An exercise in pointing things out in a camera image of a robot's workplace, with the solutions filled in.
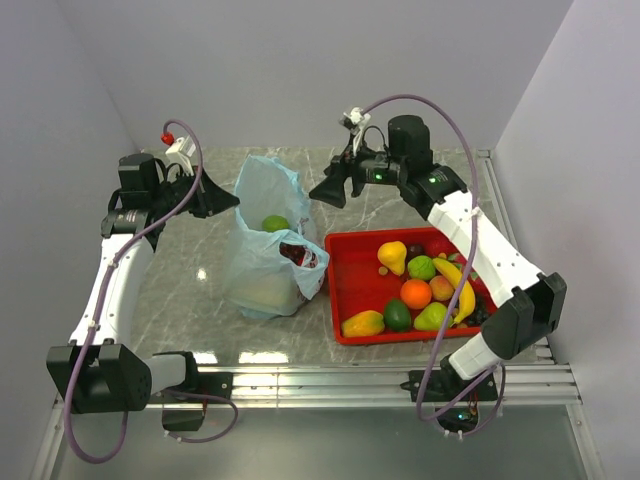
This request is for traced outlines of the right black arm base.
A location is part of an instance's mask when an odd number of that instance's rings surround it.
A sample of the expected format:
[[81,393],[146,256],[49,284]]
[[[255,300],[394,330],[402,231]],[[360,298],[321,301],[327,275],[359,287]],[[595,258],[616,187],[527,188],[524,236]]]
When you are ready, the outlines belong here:
[[[422,402],[446,405],[472,383],[473,380],[458,381],[454,380],[450,373],[433,371],[427,382]],[[473,390],[460,399],[463,403],[461,407],[452,407],[435,419],[436,428],[445,436],[456,435],[458,438],[464,438],[483,429],[500,412],[504,391],[504,383],[498,383],[494,373],[488,374]],[[485,420],[481,419],[480,402],[494,403],[493,409]]]

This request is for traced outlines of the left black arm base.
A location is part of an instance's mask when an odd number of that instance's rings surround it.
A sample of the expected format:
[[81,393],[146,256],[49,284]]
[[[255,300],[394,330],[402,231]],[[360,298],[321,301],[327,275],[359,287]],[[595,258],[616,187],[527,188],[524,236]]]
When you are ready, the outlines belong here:
[[169,387],[151,398],[148,408],[159,408],[162,428],[169,434],[196,433],[204,426],[210,410],[231,406],[234,374],[230,371],[205,372],[194,388]]

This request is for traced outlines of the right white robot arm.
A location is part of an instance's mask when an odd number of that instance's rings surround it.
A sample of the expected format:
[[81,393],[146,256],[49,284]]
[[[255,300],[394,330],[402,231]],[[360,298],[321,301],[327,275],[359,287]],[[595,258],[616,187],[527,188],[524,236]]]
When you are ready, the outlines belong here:
[[388,123],[388,145],[375,151],[364,142],[368,114],[355,108],[341,124],[350,132],[343,152],[332,158],[325,179],[310,193],[337,208],[346,204],[344,183],[354,196],[367,184],[393,185],[401,198],[467,255],[467,263],[488,288],[497,310],[480,333],[442,361],[445,395],[462,399],[487,368],[508,360],[552,333],[559,324],[567,285],[544,274],[522,256],[486,218],[464,181],[436,163],[430,131],[421,117],[401,115]]

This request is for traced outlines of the green round fruit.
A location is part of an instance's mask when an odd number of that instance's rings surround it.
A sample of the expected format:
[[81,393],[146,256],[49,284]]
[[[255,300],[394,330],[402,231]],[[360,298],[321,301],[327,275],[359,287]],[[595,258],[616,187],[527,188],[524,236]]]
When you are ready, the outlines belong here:
[[283,216],[270,215],[262,221],[261,228],[264,232],[274,233],[280,230],[289,230],[290,224]]

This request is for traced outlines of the light blue plastic bag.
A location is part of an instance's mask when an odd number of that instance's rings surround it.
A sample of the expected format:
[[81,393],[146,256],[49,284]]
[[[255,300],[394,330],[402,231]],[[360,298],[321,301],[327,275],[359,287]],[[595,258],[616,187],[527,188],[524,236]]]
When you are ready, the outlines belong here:
[[[268,320],[293,315],[320,291],[329,254],[319,245],[311,202],[300,175],[279,159],[250,155],[234,187],[240,205],[223,257],[223,298],[248,318]],[[264,232],[270,215],[285,217],[289,230]],[[302,245],[318,259],[315,268],[296,266],[279,253],[281,242]]]

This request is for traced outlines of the dark red grape bunch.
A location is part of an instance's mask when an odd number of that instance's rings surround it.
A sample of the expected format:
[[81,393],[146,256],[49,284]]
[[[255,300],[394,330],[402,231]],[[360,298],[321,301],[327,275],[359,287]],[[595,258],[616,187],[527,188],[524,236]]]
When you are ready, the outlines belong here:
[[279,244],[279,253],[299,267],[315,268],[318,264],[316,254],[302,245],[281,242]]

